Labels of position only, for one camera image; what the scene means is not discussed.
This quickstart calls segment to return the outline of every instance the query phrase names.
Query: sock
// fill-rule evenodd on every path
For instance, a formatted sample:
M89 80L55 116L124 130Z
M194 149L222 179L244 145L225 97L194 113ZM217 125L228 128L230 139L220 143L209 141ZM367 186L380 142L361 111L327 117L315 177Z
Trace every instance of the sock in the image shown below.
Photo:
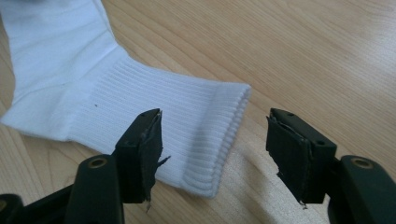
M99 0L2 0L0 12L16 78L2 123L111 154L138 114L160 108L163 157L172 158L157 179L216 195L249 85L135 61L117 44Z

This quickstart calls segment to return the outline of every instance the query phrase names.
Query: wooden surface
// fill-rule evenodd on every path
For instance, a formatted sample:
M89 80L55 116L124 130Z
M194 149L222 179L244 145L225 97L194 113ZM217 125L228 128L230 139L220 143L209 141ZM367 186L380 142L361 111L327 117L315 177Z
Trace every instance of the wooden surface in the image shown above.
M152 207L126 205L127 223L328 223L304 210L264 150L265 116L289 110L396 179L396 3L393 0L104 0L113 32L142 63L196 77L246 82L252 95L208 200L158 183ZM14 77L0 33L0 115ZM74 181L96 154L77 143L0 125L0 193L31 203Z

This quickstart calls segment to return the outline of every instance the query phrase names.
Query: wooden table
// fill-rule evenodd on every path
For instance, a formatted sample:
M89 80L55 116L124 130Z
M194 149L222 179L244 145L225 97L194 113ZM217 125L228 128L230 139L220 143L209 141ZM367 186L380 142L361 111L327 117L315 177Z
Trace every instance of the wooden table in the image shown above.
M396 179L396 2L392 0L104 0L113 32L142 63L252 87L215 199L157 183L152 208L127 223L328 223L327 204L303 209L265 151L271 107L289 110ZM14 76L0 32L0 115ZM0 193L31 203L74 182L97 154L77 143L0 125Z

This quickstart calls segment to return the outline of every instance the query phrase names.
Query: sock cuff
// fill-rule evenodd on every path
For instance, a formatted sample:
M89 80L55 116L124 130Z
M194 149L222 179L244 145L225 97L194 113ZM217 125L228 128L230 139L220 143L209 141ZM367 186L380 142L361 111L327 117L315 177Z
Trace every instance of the sock cuff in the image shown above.
M101 73L100 78L78 109L68 138L111 153L138 114L160 108L163 156L172 158L157 178L214 197L248 102L249 85L165 72L126 53L108 69L93 72Z

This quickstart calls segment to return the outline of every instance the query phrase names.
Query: white fabric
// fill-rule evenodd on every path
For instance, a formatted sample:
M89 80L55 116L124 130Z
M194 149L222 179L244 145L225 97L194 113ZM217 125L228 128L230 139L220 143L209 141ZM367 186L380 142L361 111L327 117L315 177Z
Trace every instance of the white fabric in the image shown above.
M0 12L16 78L12 106L1 122L110 154L138 114L160 108L163 157L172 158L157 178L197 195L216 195L249 85L138 63L115 41L100 1L2 0Z

